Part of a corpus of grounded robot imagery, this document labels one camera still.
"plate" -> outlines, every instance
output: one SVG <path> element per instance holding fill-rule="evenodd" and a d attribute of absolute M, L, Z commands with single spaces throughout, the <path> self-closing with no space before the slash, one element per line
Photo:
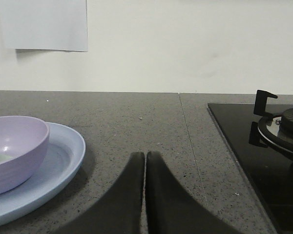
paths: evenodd
<path fill-rule="evenodd" d="M 0 225 L 32 212 L 53 198 L 71 181 L 83 161 L 83 137 L 67 126 L 48 124 L 49 146 L 40 168 L 20 186 L 0 194 Z"/>

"stove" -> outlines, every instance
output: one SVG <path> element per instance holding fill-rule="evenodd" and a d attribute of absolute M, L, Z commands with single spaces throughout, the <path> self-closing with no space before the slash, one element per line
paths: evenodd
<path fill-rule="evenodd" d="M 209 103 L 259 200 L 280 234 L 293 234 L 293 105 L 258 90 L 254 104 Z"/>

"purple bowl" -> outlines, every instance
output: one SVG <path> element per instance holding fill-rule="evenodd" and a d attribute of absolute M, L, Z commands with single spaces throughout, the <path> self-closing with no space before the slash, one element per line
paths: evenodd
<path fill-rule="evenodd" d="M 0 117 L 0 155 L 5 155 L 0 161 L 0 194 L 20 185 L 39 168 L 47 153 L 49 135 L 49 126 L 41 119 Z"/>

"white paper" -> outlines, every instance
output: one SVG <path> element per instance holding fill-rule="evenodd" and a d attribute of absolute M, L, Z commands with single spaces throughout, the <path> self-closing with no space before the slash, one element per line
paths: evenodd
<path fill-rule="evenodd" d="M 87 51 L 86 0 L 0 0 L 6 48 Z"/>

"speckled countertop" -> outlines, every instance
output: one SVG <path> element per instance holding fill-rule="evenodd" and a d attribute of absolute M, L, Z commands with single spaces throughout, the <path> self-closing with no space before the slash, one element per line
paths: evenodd
<path fill-rule="evenodd" d="M 0 234 L 52 233 L 94 204 L 135 151 L 160 151 L 204 207 L 246 234 L 275 230 L 207 109 L 254 103 L 254 95 L 0 91 L 0 116 L 28 115 L 67 125 L 86 141 L 77 175 L 42 207 L 0 226 Z M 280 96 L 270 103 L 291 103 Z M 143 210 L 141 233 L 147 233 Z"/>

